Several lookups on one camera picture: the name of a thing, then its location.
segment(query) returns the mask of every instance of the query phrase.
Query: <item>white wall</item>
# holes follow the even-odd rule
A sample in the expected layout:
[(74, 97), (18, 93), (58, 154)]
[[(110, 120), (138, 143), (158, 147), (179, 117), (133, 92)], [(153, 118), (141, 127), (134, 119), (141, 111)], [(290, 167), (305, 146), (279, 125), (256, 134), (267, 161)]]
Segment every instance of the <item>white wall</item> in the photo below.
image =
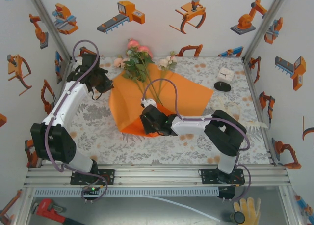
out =
[[(90, 39), (97, 43), (101, 54), (116, 56), (124, 53), (127, 39), (134, 38), (151, 47), (156, 56), (167, 55), (172, 50), (179, 52), (181, 47), (199, 44), (204, 45), (201, 56), (217, 56), (227, 49), (239, 46), (244, 46), (244, 53), (257, 31), (238, 35), (230, 30), (231, 26), (238, 24), (243, 14), (250, 12), (251, 3), (255, 0), (200, 0), (200, 4), (206, 7), (207, 17), (199, 29), (186, 24), (186, 35), (169, 25), (180, 27), (182, 15), (175, 9), (180, 9), (191, 0), (129, 0), (135, 4), (136, 9), (145, 13), (146, 23), (141, 25), (132, 21), (108, 34), (98, 31), (100, 24), (118, 14), (118, 1), (120, 0), (42, 0), (50, 14), (55, 10), (55, 4), (60, 3), (76, 16), (79, 29), (70, 35), (60, 34), (70, 52), (78, 40)], [(273, 0), (261, 0), (261, 5), (269, 9), (272, 2)], [(261, 23), (262, 15), (256, 13), (253, 25), (258, 28)]]
[[(265, 91), (272, 95), (276, 102), (273, 108), (271, 136), (283, 143), (290, 144), (296, 151), (302, 165), (299, 170), (289, 170), (289, 176), (296, 192), (314, 207), (313, 169), (314, 169), (314, 133), (309, 133), (302, 140), (302, 116), (305, 116), (305, 128), (314, 127), (314, 19), (313, 0), (286, 0), (278, 11), (276, 18), (283, 17), (283, 26), (279, 37), (272, 45), (262, 41), (253, 57), (260, 56), (260, 80), (255, 84), (258, 94)], [(299, 90), (292, 89), (289, 75), (275, 68), (275, 57), (279, 56), (294, 63), (303, 56), (307, 63), (307, 71), (303, 75), (303, 86)], [(281, 156), (281, 163), (289, 163), (289, 153)]]
[[(27, 157), (24, 141), (31, 139), (30, 128), (34, 122), (40, 123), (46, 115), (41, 101), (41, 88), (46, 79), (56, 96), (59, 96), (61, 83), (56, 84), (54, 58), (57, 50), (51, 36), (49, 46), (40, 49), (35, 35), (35, 26), (29, 21), (29, 13), (38, 13), (30, 0), (12, 0), (0, 3), (0, 113), (7, 117), (7, 123), (0, 128), (0, 209), (16, 194), (24, 183), (27, 173)], [(43, 31), (47, 28), (39, 22)], [(7, 55), (19, 54), (30, 65), (32, 74), (25, 78), (32, 88), (24, 90), (18, 79), (8, 81)], [(52, 97), (46, 93), (47, 100)]]

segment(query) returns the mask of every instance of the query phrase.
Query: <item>orange fabric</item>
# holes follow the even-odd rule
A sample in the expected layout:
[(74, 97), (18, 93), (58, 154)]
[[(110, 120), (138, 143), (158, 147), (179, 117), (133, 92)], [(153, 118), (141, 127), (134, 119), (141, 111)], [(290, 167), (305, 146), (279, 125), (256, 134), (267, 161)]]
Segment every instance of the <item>orange fabric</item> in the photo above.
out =
[[(161, 77), (161, 71), (158, 70), (157, 65), (150, 64), (148, 69), (152, 80)], [(139, 118), (143, 111), (143, 107), (140, 105), (143, 95), (136, 83), (130, 79), (125, 79), (122, 77), (122, 74), (123, 72), (113, 79), (114, 88), (111, 90), (109, 98), (109, 107), (116, 125), (121, 132), (149, 136), (145, 134)], [(167, 71), (164, 77), (173, 81), (177, 87), (179, 113), (185, 116), (200, 116), (208, 104), (213, 91), (172, 71)], [(155, 82), (153, 85), (158, 93), (159, 82)], [(153, 99), (150, 91), (147, 91), (146, 98)], [(166, 115), (175, 113), (175, 92), (169, 82), (162, 82), (159, 98), (163, 103), (163, 106), (157, 106), (160, 111)]]

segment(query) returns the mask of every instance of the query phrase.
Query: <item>gray floral pattern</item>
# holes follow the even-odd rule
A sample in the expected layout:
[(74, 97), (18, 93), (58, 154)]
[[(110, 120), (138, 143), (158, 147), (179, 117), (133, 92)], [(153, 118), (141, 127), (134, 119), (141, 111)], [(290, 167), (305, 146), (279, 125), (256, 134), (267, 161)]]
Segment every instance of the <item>gray floral pattern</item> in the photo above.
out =
[[(100, 66), (109, 70), (108, 77), (114, 78), (121, 69), (112, 66), (115, 57), (101, 57)], [(220, 68), (235, 72), (230, 92), (214, 89)], [(239, 121), (256, 122), (257, 116), (240, 58), (222, 57), (178, 57), (173, 70), (180, 75), (215, 90), (203, 115), (215, 110), (216, 97), (224, 105), (234, 102), (241, 108)], [(119, 132), (111, 115), (108, 99), (110, 92), (93, 101), (92, 93), (81, 103), (71, 123), (70, 134), (78, 146), (78, 151), (103, 164), (217, 164), (220, 152), (203, 135), (148, 138)], [(269, 164), (261, 130), (247, 127), (251, 143), (248, 151), (241, 152), (239, 162), (243, 164)]]

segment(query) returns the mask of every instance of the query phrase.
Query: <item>work glove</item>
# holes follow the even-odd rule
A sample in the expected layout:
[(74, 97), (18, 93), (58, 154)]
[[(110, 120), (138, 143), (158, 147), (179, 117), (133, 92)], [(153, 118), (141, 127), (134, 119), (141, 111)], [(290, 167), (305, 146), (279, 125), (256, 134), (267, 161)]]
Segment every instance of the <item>work glove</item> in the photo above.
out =
[(254, 206), (254, 199), (249, 197), (247, 199), (241, 199), (240, 204), (235, 202), (234, 203), (234, 210), (235, 212), (242, 212), (245, 216), (245, 222), (242, 225), (259, 225), (260, 220), (260, 206), (261, 206), (261, 199), (257, 199), (256, 208)]

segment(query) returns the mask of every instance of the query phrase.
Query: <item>white alarm clock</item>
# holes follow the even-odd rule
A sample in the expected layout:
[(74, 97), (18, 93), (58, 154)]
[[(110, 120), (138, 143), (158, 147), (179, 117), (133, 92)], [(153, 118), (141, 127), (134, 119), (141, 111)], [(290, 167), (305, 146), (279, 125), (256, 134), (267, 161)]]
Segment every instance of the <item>white alarm clock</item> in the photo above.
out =
[(234, 78), (234, 71), (226, 68), (221, 68), (217, 75), (217, 80), (230, 84), (232, 79)]

